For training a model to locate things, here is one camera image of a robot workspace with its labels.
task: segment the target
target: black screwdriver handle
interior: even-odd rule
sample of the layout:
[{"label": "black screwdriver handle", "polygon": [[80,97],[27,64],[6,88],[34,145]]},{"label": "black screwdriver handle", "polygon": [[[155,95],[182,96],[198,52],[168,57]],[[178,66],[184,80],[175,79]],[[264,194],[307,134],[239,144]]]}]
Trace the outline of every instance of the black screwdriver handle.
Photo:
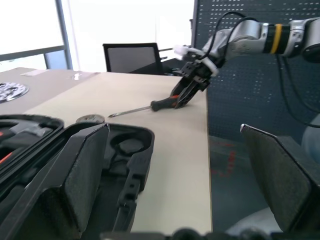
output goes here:
[{"label": "black screwdriver handle", "polygon": [[152,101],[151,109],[157,112],[161,109],[174,109],[177,105],[179,95],[170,96],[160,101]]}]

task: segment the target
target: pegboard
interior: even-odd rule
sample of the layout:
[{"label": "pegboard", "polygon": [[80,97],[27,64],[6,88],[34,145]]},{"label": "pegboard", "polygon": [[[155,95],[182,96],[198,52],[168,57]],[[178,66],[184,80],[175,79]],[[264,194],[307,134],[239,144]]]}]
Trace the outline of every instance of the pegboard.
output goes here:
[{"label": "pegboard", "polygon": [[[288,24],[291,20],[320,17],[320,0],[198,0],[194,8],[193,45],[201,49],[225,12],[237,11],[260,22]],[[228,15],[219,30],[231,28],[240,18]],[[301,57],[289,65],[304,99],[320,107],[320,64]],[[303,108],[285,78],[286,95],[298,117],[310,122],[317,114]],[[228,61],[208,87],[208,126],[212,136],[242,141],[241,124],[276,135],[290,135],[301,142],[306,126],[287,111],[280,92],[274,55],[241,56]]]}]

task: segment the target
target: table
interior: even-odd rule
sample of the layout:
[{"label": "table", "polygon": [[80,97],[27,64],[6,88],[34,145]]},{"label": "table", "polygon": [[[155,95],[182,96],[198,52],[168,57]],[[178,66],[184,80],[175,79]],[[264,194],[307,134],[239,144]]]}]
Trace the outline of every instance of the table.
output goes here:
[{"label": "table", "polygon": [[[59,81],[59,74],[52,73],[56,75],[51,78],[51,72],[39,74],[39,81],[41,77],[43,81]],[[71,72],[62,71],[62,78]],[[65,126],[69,126],[87,114],[107,117],[148,105],[152,100],[164,99],[179,79],[175,76],[100,73],[72,87],[61,86],[63,92],[41,104],[38,102],[25,113],[60,118]],[[37,93],[31,89],[24,97],[25,100],[33,99]],[[7,109],[5,104],[8,102],[0,104],[1,113]],[[11,107],[18,104],[18,99],[13,100]],[[16,113],[21,113],[23,107],[16,109]],[[181,109],[145,110],[107,121],[149,128],[155,134],[149,177],[137,200],[132,231],[171,234],[182,227],[193,228],[202,234],[211,231],[206,93],[197,93],[188,106]]]}]

